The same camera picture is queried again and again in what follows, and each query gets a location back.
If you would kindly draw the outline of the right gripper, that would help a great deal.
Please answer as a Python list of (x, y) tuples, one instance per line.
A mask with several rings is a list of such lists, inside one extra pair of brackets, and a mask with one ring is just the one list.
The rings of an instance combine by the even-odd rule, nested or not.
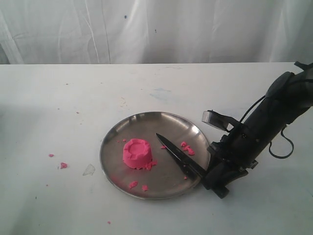
[(235, 119), (236, 125), (230, 124), (229, 132), (208, 147), (211, 155), (209, 171), (201, 183), (221, 199), (229, 194), (226, 186), (248, 175), (245, 169), (254, 168), (257, 156), (293, 118), (293, 104), (274, 97), (260, 98), (245, 115), (249, 111), (252, 113), (246, 120)]

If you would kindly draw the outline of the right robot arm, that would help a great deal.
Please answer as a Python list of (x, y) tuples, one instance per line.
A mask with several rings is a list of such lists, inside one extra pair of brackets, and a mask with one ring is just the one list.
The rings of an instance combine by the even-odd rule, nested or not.
[(302, 69), (295, 74), (285, 72), (269, 87), (240, 120), (212, 110), (205, 111), (202, 121), (227, 134), (208, 147), (210, 162), (201, 182), (220, 198), (229, 193), (226, 185), (248, 174), (258, 163), (256, 158), (277, 134), (283, 134), (313, 105), (313, 66), (294, 63)]

